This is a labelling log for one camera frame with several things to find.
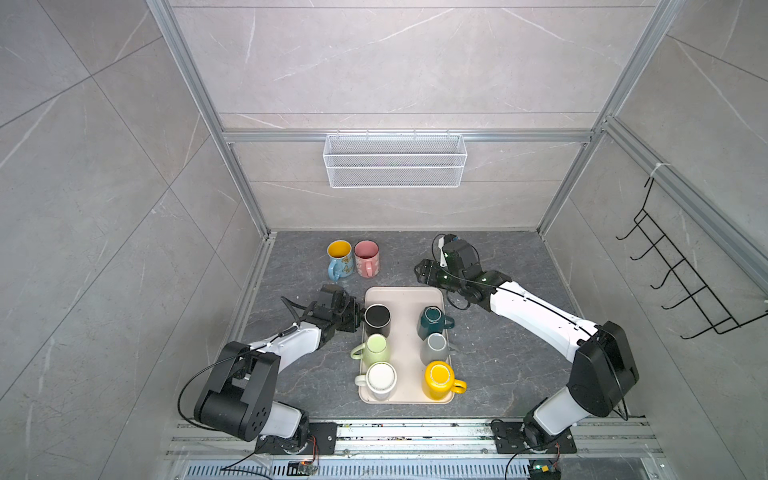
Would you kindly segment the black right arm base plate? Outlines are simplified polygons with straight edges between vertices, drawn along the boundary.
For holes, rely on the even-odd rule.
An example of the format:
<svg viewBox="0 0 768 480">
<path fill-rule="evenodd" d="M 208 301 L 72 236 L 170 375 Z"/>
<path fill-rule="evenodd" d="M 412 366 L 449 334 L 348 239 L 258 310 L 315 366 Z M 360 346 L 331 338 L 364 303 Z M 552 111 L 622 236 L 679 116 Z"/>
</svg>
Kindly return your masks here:
<svg viewBox="0 0 768 480">
<path fill-rule="evenodd" d="M 523 421 L 493 419 L 489 423 L 496 450 L 500 454 L 538 453 L 575 454 L 577 447 L 569 428 L 554 437 Z"/>
</svg>

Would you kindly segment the beige tray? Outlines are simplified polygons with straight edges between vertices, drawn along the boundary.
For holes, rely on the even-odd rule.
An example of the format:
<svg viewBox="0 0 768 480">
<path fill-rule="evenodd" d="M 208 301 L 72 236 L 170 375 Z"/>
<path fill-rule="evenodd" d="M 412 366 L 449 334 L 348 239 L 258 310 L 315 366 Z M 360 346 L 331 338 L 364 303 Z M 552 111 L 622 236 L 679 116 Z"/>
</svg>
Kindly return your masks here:
<svg viewBox="0 0 768 480">
<path fill-rule="evenodd" d="M 429 306 L 445 310 L 443 294 L 434 287 L 371 287 L 365 293 L 365 306 L 385 305 L 391 316 L 391 331 L 387 337 L 390 361 L 398 379 L 386 400 L 377 399 L 365 386 L 358 387 L 360 399 L 367 404 L 448 404 L 454 396 L 449 392 L 440 400 L 430 398 L 424 391 L 426 366 L 420 359 L 422 340 L 417 329 L 422 311 Z"/>
</svg>

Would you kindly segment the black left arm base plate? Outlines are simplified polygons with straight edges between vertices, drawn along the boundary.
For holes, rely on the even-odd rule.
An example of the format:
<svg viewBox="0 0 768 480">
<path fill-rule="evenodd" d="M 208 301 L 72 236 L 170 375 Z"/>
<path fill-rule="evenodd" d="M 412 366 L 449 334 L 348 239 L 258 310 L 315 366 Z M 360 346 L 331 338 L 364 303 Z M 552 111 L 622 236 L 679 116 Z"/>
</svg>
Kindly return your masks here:
<svg viewBox="0 0 768 480">
<path fill-rule="evenodd" d="M 256 444 L 256 453 L 272 455 L 332 455 L 337 442 L 338 424 L 334 422 L 310 422 L 300 426 L 300 431 L 290 438 L 262 436 Z"/>
</svg>

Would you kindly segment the pink patterned mug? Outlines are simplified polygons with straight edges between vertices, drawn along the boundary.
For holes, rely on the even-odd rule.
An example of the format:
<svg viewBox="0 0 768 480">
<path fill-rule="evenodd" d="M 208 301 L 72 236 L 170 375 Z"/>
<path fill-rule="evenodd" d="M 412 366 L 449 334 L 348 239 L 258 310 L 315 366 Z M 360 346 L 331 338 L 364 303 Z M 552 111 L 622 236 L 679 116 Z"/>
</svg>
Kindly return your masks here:
<svg viewBox="0 0 768 480">
<path fill-rule="evenodd" d="M 363 278 L 373 278 L 380 271 L 380 248 L 372 240 L 359 241 L 354 247 L 357 273 Z"/>
</svg>

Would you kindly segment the light green mug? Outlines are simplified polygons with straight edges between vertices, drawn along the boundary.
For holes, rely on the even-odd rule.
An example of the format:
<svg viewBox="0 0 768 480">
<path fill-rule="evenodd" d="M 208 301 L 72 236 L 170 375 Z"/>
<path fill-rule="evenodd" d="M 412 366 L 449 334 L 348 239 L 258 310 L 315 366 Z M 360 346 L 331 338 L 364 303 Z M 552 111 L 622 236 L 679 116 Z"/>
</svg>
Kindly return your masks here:
<svg viewBox="0 0 768 480">
<path fill-rule="evenodd" d="M 360 360 L 365 369 L 378 362 L 389 362 L 391 352 L 388 339 L 382 334 L 372 334 L 350 352 L 353 360 Z"/>
</svg>

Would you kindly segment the white mug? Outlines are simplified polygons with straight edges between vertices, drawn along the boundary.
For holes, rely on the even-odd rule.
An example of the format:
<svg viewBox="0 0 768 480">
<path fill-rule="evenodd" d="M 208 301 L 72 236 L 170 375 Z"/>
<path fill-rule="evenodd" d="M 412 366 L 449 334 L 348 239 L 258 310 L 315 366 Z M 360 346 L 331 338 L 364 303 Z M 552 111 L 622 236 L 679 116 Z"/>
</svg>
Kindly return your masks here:
<svg viewBox="0 0 768 480">
<path fill-rule="evenodd" d="M 365 374 L 355 377 L 354 383 L 358 387 L 366 387 L 376 400 L 387 400 L 397 384 L 396 369 L 388 362 L 376 362 L 371 365 Z"/>
</svg>

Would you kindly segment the blue mug yellow inside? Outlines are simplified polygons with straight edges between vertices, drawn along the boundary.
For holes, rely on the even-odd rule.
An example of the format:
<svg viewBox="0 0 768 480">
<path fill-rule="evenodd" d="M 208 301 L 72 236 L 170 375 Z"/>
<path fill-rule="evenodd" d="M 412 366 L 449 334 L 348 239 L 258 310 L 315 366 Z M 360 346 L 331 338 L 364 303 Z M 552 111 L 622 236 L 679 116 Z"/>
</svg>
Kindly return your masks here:
<svg viewBox="0 0 768 480">
<path fill-rule="evenodd" d="M 327 269 L 329 278 L 337 282 L 355 272 L 352 245 L 346 240 L 335 240 L 327 248 L 330 263 Z"/>
</svg>

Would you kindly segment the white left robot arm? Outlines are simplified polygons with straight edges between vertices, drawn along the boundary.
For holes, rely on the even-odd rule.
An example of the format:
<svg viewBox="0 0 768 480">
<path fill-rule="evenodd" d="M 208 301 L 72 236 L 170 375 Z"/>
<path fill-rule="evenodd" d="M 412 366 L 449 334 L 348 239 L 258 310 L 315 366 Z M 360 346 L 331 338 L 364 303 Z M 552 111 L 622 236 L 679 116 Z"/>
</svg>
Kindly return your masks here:
<svg viewBox="0 0 768 480">
<path fill-rule="evenodd" d="M 364 304 L 334 284 L 323 285 L 318 298 L 307 306 L 285 296 L 281 301 L 293 323 L 261 341 L 226 344 L 217 361 L 204 369 L 209 376 L 191 424 L 243 441 L 268 437 L 286 450 L 298 451 L 308 442 L 308 414 L 274 399 L 278 374 L 319 350 L 337 332 L 356 332 Z"/>
</svg>

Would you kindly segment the black mug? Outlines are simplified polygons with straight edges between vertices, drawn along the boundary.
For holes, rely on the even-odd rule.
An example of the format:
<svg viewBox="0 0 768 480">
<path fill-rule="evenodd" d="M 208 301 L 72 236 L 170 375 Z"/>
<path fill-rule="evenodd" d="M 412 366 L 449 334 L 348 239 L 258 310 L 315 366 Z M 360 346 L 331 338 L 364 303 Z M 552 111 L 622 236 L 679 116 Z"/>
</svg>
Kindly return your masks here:
<svg viewBox="0 0 768 480">
<path fill-rule="evenodd" d="M 368 336 L 380 334 L 388 337 L 391 331 L 391 313 L 387 306 L 374 304 L 364 312 L 365 332 Z"/>
</svg>

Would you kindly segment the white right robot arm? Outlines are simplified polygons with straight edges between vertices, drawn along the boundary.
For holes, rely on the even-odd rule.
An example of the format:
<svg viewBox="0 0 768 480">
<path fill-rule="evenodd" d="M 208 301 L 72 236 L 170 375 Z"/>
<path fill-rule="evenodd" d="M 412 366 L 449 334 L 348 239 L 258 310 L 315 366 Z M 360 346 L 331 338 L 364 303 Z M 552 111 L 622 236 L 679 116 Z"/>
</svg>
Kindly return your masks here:
<svg viewBox="0 0 768 480">
<path fill-rule="evenodd" d="M 566 386 L 526 414 L 521 431 L 527 447 L 543 451 L 572 425 L 589 416 L 607 417 L 625 404 L 639 372 L 620 325 L 569 314 L 510 276 L 485 270 L 477 250 L 456 235 L 436 235 L 431 251 L 431 259 L 414 267 L 419 283 L 458 293 L 469 304 L 517 323 L 572 364 Z"/>
</svg>

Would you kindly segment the dark green mug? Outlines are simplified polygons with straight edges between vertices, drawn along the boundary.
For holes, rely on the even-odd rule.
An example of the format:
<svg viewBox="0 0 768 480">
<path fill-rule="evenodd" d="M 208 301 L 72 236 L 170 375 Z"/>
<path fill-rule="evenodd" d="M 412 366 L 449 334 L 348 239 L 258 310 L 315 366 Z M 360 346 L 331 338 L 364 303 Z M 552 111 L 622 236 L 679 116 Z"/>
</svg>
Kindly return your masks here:
<svg viewBox="0 0 768 480">
<path fill-rule="evenodd" d="M 433 333 L 441 334 L 444 330 L 453 329 L 455 320 L 447 316 L 439 307 L 428 306 L 422 311 L 417 327 L 418 336 L 422 340 Z"/>
</svg>

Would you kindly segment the grey mug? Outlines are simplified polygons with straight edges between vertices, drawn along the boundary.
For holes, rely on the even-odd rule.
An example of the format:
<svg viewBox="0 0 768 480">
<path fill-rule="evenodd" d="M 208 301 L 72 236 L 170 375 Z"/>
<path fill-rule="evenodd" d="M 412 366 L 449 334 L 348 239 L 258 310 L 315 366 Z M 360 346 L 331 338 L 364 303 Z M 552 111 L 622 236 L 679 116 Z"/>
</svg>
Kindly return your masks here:
<svg viewBox="0 0 768 480">
<path fill-rule="evenodd" d="M 432 333 L 422 342 L 419 356 L 422 364 L 428 366 L 435 361 L 451 365 L 451 349 L 447 337 L 443 333 Z"/>
</svg>

